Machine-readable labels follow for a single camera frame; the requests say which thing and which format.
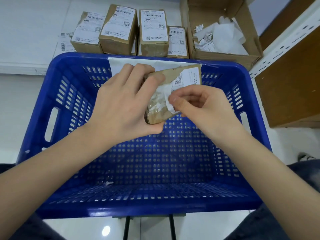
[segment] hand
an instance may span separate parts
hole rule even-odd
[[[245,132],[221,89],[190,85],[174,91],[169,102],[218,146]]]
[[[152,95],[165,80],[163,74],[149,76],[140,88],[143,77],[154,71],[146,64],[125,64],[99,88],[92,116],[85,126],[105,149],[162,132],[164,123],[148,125],[144,119]]]

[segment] right hand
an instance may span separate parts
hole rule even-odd
[[[221,89],[190,85],[172,92],[169,102],[217,146],[230,143],[238,133],[246,133]]]

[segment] open cardboard box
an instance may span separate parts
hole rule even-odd
[[[180,13],[182,26],[186,28],[189,56],[200,60],[228,60],[243,65],[250,70],[263,56],[259,36],[245,0],[181,0]],[[203,27],[218,22],[219,17],[236,18],[246,42],[243,47],[249,55],[233,55],[207,52],[195,49],[193,35],[195,27]]]

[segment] blue plastic basket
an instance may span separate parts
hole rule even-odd
[[[91,116],[109,57],[202,64],[202,83],[221,88],[252,135],[271,150],[248,71],[233,62],[65,53],[48,68],[18,162],[61,140]],[[45,132],[58,116],[50,142]],[[105,186],[106,181],[113,184]],[[236,166],[189,119],[177,115],[159,135],[118,144],[77,172],[38,210],[44,219],[255,209],[260,198]]]

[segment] forearm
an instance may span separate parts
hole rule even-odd
[[[0,239],[9,238],[54,191],[104,152],[87,131],[76,129],[0,175]]]
[[[221,149],[232,159],[291,239],[320,239],[320,194],[247,132]]]

